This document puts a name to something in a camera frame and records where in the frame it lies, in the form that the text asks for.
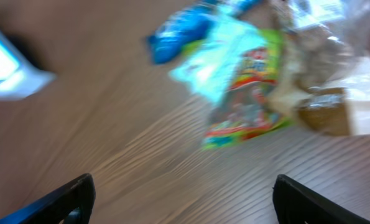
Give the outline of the green colourful candy bag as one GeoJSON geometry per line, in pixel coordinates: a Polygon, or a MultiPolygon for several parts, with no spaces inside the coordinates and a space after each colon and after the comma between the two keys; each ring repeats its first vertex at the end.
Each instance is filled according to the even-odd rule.
{"type": "Polygon", "coordinates": [[[243,53],[242,61],[207,122],[204,149],[232,146],[288,125],[289,119],[270,109],[268,97],[279,79],[282,37],[275,29],[259,29],[267,45],[243,53]]]}

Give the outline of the mint green snack packet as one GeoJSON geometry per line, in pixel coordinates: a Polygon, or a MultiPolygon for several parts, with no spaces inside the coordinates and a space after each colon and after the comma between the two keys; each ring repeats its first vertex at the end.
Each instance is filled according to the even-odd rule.
{"type": "Polygon", "coordinates": [[[266,45],[257,27],[233,17],[219,17],[200,48],[170,76],[216,105],[229,88],[243,53],[266,45]]]}

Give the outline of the blue cookie packet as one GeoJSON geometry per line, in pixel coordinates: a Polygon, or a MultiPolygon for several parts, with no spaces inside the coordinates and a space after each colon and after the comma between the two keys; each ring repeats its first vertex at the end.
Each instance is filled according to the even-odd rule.
{"type": "Polygon", "coordinates": [[[238,17],[258,5],[260,0],[200,0],[183,8],[147,37],[151,59],[164,64],[174,59],[185,45],[204,39],[215,23],[215,17],[238,17]]]}

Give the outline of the beige clear pastry bag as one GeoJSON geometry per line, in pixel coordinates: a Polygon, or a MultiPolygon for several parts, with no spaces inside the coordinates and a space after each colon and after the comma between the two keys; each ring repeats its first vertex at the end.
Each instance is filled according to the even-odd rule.
{"type": "Polygon", "coordinates": [[[269,106],[330,136],[370,135],[370,0],[271,1],[284,38],[269,106]]]}

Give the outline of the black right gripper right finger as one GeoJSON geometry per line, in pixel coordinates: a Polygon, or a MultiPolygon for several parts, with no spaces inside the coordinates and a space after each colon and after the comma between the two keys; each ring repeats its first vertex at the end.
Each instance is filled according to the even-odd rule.
{"type": "Polygon", "coordinates": [[[272,200],[279,224],[370,224],[284,174],[276,178],[272,200]]]}

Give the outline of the white barcode scanner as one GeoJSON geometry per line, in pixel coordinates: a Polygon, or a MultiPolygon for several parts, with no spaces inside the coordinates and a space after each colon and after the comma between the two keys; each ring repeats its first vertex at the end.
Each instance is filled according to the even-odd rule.
{"type": "Polygon", "coordinates": [[[54,73],[33,66],[0,31],[0,101],[27,98],[55,78],[54,73]]]}

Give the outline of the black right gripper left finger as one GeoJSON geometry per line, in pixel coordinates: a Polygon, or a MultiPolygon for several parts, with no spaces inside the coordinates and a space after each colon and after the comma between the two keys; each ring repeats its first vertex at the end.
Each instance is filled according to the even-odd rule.
{"type": "Polygon", "coordinates": [[[0,224],[88,224],[95,198],[92,175],[83,174],[0,219],[0,224]]]}

